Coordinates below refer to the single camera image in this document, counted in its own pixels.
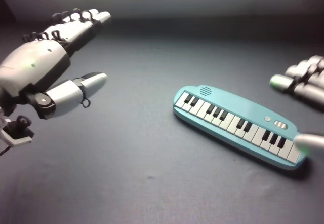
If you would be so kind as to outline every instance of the white robotic hand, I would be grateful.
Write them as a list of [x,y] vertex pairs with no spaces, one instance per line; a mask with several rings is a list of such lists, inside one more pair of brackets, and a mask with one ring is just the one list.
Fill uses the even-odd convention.
[[[324,57],[313,56],[298,65],[290,66],[285,75],[274,75],[271,86],[299,99],[309,106],[324,111]],[[310,157],[324,160],[324,136],[299,134],[294,143]]]
[[108,12],[73,9],[52,16],[53,25],[42,33],[23,36],[25,44],[13,51],[0,65],[1,150],[31,142],[31,121],[19,116],[6,119],[18,104],[30,104],[41,119],[68,113],[80,104],[89,107],[89,97],[107,80],[101,72],[74,80],[53,83],[70,66],[70,57],[89,42],[110,19]]

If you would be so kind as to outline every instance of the gray tablecloth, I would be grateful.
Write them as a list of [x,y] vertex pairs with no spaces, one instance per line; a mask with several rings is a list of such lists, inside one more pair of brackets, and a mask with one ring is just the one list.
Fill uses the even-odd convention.
[[[0,60],[28,31],[0,30]],[[33,120],[35,137],[0,157],[0,223],[323,223],[323,164],[292,178],[194,130],[172,110],[181,87],[205,84],[261,104],[300,131],[323,132],[320,113],[268,84],[315,54],[324,46],[99,35],[62,76],[108,74],[90,108],[47,121],[27,105],[14,113]]]

